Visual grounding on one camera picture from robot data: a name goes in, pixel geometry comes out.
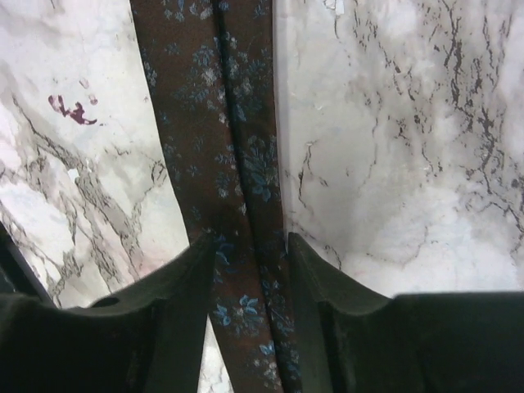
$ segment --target red stain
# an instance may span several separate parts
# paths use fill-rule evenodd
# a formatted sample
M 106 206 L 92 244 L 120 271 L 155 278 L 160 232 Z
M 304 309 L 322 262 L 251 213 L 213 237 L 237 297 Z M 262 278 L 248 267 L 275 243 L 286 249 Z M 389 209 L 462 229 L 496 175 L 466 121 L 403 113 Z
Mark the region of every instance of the red stain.
M 76 121 L 78 124 L 92 125 L 97 122 L 97 119 L 95 120 L 84 119 L 85 111 L 84 111 L 84 108 L 82 107 L 82 104 L 80 104 L 79 102 L 75 103 L 76 109 L 71 110 L 71 109 L 66 109 L 64 105 L 64 99 L 62 98 L 62 96 L 49 96 L 47 100 L 49 101 L 49 104 L 51 105 L 52 109 L 55 112 L 60 113 L 64 117 L 69 116 L 71 119 Z
M 98 104 L 98 100 L 97 100 L 97 98 L 95 97 L 94 94 L 89 94 L 89 102 L 91 102 L 91 105 Z

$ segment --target black plastic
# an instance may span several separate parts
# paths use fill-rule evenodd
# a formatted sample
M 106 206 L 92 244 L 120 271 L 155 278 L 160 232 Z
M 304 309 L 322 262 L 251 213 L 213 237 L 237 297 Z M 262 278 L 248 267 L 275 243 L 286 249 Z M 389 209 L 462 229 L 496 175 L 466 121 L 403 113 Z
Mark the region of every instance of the black plastic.
M 88 309 L 0 296 L 0 391 L 197 391 L 214 264 L 206 236 Z
M 524 294 L 388 299 L 289 236 L 303 393 L 524 391 Z

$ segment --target floral fabric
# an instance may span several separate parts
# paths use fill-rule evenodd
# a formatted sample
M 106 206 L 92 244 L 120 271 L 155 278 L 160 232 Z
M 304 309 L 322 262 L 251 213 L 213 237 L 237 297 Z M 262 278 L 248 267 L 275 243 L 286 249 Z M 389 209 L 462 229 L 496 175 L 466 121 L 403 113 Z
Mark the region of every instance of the floral fabric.
M 269 0 L 131 0 L 190 241 L 219 251 L 210 317 L 237 392 L 298 393 Z

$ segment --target dark brown fabric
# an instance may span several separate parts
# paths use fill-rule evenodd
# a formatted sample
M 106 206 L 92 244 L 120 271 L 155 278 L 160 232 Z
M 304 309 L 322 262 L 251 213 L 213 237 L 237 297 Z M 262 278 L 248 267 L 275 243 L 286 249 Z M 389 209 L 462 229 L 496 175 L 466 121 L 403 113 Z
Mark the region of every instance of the dark brown fabric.
M 278 183 L 271 2 L 131 5 L 190 241 L 213 232 L 219 246 L 210 317 L 233 388 L 300 392 Z

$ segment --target white marble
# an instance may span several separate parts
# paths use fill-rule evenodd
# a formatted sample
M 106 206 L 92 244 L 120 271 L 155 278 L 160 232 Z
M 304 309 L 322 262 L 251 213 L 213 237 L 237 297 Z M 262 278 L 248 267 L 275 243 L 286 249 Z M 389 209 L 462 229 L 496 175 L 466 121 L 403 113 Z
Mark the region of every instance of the white marble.
M 524 284 L 524 2 L 275 3 L 287 230 L 364 285 Z
M 126 0 L 0 0 L 0 220 L 85 306 L 187 245 Z M 228 391 L 210 324 L 200 391 Z

